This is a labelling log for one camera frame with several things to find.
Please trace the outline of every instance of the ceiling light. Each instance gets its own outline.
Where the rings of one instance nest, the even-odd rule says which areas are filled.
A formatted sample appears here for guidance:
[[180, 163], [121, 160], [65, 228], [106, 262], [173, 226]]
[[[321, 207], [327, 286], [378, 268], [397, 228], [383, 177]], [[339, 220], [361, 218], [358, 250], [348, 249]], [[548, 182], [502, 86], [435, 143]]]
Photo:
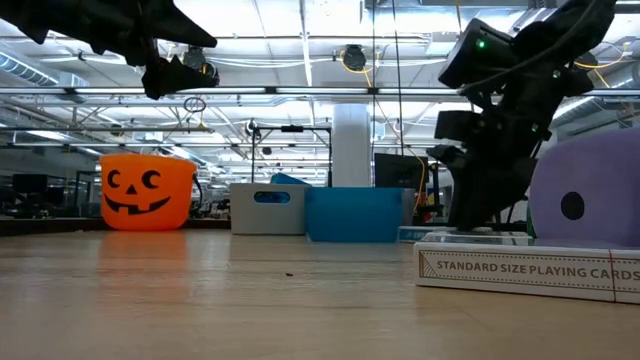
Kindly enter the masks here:
[[182, 149], [180, 147], [174, 146], [173, 148], [171, 148], [172, 153], [176, 154], [177, 156], [183, 158], [183, 159], [187, 159], [190, 160], [191, 159], [191, 154], [189, 154], [188, 151], [186, 151], [185, 149]]
[[78, 146], [78, 147], [118, 147], [118, 146], [120, 146], [120, 144], [107, 144], [107, 143], [82, 144], [82, 143], [76, 143], [76, 144], [71, 144], [71, 146]]
[[287, 159], [287, 160], [256, 159], [255, 162], [257, 162], [257, 163], [281, 163], [281, 164], [298, 164], [298, 163], [306, 163], [306, 162], [310, 162], [310, 163], [314, 163], [314, 164], [328, 164], [329, 163], [329, 161], [327, 161], [327, 160], [316, 160], [316, 159], [300, 159], [300, 160], [295, 160], [295, 159]]
[[126, 147], [158, 147], [158, 146], [162, 146], [162, 147], [169, 147], [172, 148], [175, 146], [175, 144], [152, 144], [152, 143], [137, 143], [137, 144], [131, 144], [131, 143], [127, 143], [125, 144]]
[[298, 94], [298, 95], [366, 95], [369, 89], [366, 88], [308, 88], [308, 87], [287, 87], [276, 88], [278, 94]]
[[63, 147], [61, 143], [15, 143], [13, 146], [18, 147]]
[[[400, 91], [397, 88], [380, 89], [380, 95], [398, 95]], [[411, 89], [403, 88], [402, 95], [447, 95], [458, 96], [455, 89]]]
[[10, 87], [10, 88], [1, 88], [0, 94], [2, 95], [65, 95], [65, 89], [58, 87], [37, 87], [37, 88], [28, 88], [28, 87]]
[[[79, 95], [144, 95], [143, 88], [77, 88], [76, 93]], [[220, 87], [220, 88], [204, 88], [189, 89], [178, 91], [177, 94], [264, 94], [266, 89], [263, 87]]]
[[87, 154], [96, 155], [96, 156], [102, 156], [101, 152], [95, 151], [93, 149], [88, 149], [88, 148], [84, 148], [84, 147], [79, 147], [78, 149], [86, 152]]
[[27, 134], [40, 136], [40, 137], [51, 139], [51, 140], [67, 140], [68, 139], [67, 136], [62, 135], [55, 131], [34, 130], [34, 131], [27, 131]]

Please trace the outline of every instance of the yellow cable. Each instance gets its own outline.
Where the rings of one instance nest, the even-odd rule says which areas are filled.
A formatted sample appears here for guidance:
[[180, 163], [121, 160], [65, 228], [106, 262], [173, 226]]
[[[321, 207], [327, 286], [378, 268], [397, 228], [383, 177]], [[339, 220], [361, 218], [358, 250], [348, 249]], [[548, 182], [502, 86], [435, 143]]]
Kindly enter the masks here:
[[371, 86], [371, 79], [369, 79], [369, 74], [368, 73], [364, 73], [364, 77], [367, 79], [367, 84], [369, 85], [369, 87]]
[[[402, 141], [402, 138], [400, 137], [400, 134], [398, 134], [398, 132], [396, 131], [396, 129], [393, 128], [393, 125], [391, 125], [391, 123], [389, 122], [389, 118], [384, 114], [384, 110], [382, 110], [382, 106], [380, 106], [380, 102], [376, 101], [378, 108], [380, 108], [380, 112], [382, 113], [382, 116], [384, 116], [384, 120], [386, 121], [387, 125], [389, 125], [389, 127], [391, 128], [391, 131], [393, 131], [394, 134], [396, 134], [396, 137], [398, 138], [398, 140]], [[422, 159], [420, 158], [420, 156], [416, 155], [416, 153], [413, 152], [413, 150], [411, 150], [410, 147], [407, 147], [407, 150], [409, 150], [409, 152], [416, 157], [416, 159], [418, 159], [418, 161], [420, 162], [420, 165], [422, 165], [422, 177], [420, 178], [420, 189], [418, 190], [418, 198], [416, 199], [416, 204], [413, 206], [413, 212], [415, 213], [418, 210], [418, 205], [420, 205], [420, 197], [422, 196], [422, 189], [424, 186], [424, 180], [425, 180], [425, 176], [427, 173], [427, 166], [424, 164], [424, 161], [422, 161]]]
[[607, 88], [611, 88], [611, 86], [609, 85], [609, 83], [604, 79], [604, 77], [602, 76], [602, 74], [600, 74], [600, 71], [598, 71], [598, 69], [594, 69], [594, 71], [596, 72], [596, 75], [598, 75], [598, 77], [600, 78], [600, 81], [602, 81], [602, 83], [604, 84], [604, 86], [606, 86]]
[[586, 64], [581, 64], [579, 62], [576, 62], [575, 64], [580, 66], [580, 67], [582, 67], [582, 68], [585, 68], [585, 69], [596, 69], [596, 70], [597, 69], [606, 69], [609, 66], [613, 66], [615, 64], [620, 63], [624, 59], [624, 53], [626, 51], [627, 51], [627, 44], [624, 44], [624, 50], [622, 51], [622, 54], [620, 54], [620, 57], [618, 58], [618, 60], [616, 60], [614, 62], [611, 62], [611, 63], [608, 63], [606, 65], [586, 65]]

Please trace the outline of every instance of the black dot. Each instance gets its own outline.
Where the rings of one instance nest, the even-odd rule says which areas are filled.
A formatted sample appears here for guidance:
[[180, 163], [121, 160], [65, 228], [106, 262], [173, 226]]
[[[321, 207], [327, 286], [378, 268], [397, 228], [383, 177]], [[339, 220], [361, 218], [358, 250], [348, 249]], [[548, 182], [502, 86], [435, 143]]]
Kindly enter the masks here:
[[560, 203], [562, 214], [569, 220], [579, 220], [584, 216], [584, 199], [575, 191], [567, 193]]

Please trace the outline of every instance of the fluorescent light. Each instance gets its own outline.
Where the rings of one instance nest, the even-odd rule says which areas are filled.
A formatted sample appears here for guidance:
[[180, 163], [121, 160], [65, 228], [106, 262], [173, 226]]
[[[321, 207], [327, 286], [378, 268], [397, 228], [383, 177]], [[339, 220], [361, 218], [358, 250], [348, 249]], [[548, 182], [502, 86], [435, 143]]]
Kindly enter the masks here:
[[60, 143], [15, 143], [13, 146], [19, 147], [63, 147], [64, 144]]
[[[143, 88], [77, 88], [79, 95], [144, 95]], [[214, 95], [214, 94], [264, 94], [263, 87], [219, 87], [178, 91], [177, 94]]]
[[152, 144], [152, 143], [126, 143], [126, 147], [167, 147], [172, 148], [176, 146], [176, 144]]
[[585, 95], [591, 96], [638, 96], [638, 90], [623, 90], [623, 89], [598, 89], [591, 90]]
[[88, 148], [84, 148], [84, 147], [79, 147], [78, 149], [86, 152], [87, 154], [96, 155], [96, 156], [102, 156], [101, 152], [95, 151], [93, 149], [88, 149]]
[[76, 88], [74, 90], [80, 95], [144, 95], [143, 88]]
[[58, 87], [10, 87], [0, 88], [1, 95], [64, 95], [67, 94], [63, 88]]
[[75, 144], [69, 144], [69, 145], [77, 146], [77, 147], [118, 147], [120, 146], [120, 144], [107, 144], [107, 143], [97, 143], [97, 144], [75, 143]]
[[170, 151], [183, 159], [187, 159], [187, 160], [191, 159], [191, 154], [189, 154], [188, 151], [180, 147], [175, 146]]
[[298, 164], [298, 163], [306, 163], [306, 162], [310, 162], [310, 163], [317, 163], [317, 164], [328, 164], [329, 161], [327, 160], [316, 160], [316, 159], [300, 159], [300, 160], [292, 160], [292, 159], [288, 159], [288, 160], [279, 160], [279, 159], [256, 159], [255, 161], [256, 163], [280, 163], [280, 164]]
[[309, 88], [309, 87], [289, 87], [276, 88], [278, 94], [301, 94], [301, 95], [316, 95], [316, 94], [341, 94], [341, 95], [366, 95], [369, 93], [367, 88]]
[[40, 137], [51, 139], [51, 140], [67, 140], [68, 139], [65, 135], [62, 135], [54, 131], [34, 130], [34, 131], [27, 131], [27, 134], [40, 136]]
[[[182, 147], [185, 148], [205, 148], [205, 149], [226, 149], [226, 148], [231, 148], [232, 144], [228, 144], [228, 143], [215, 143], [215, 144], [202, 144], [202, 143], [198, 143], [198, 144], [194, 144], [194, 143], [181, 143], [180, 144]], [[249, 146], [242, 146], [242, 147], [247, 147], [247, 148], [251, 148], [251, 144], [246, 144]]]
[[189, 89], [178, 91], [178, 94], [264, 94], [267, 90], [258, 87], [217, 87], [204, 89]]
[[[399, 90], [397, 88], [380, 89], [380, 95], [398, 95]], [[416, 89], [416, 88], [403, 88], [402, 95], [447, 95], [447, 96], [459, 96], [458, 91], [454, 89]]]

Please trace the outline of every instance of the wooden table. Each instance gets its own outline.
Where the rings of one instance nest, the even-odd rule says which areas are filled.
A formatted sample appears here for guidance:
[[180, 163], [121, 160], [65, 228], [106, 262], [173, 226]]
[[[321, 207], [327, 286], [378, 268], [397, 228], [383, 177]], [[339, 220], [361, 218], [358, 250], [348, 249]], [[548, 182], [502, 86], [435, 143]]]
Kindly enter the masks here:
[[0, 359], [640, 359], [640, 306], [417, 288], [411, 245], [0, 239]]

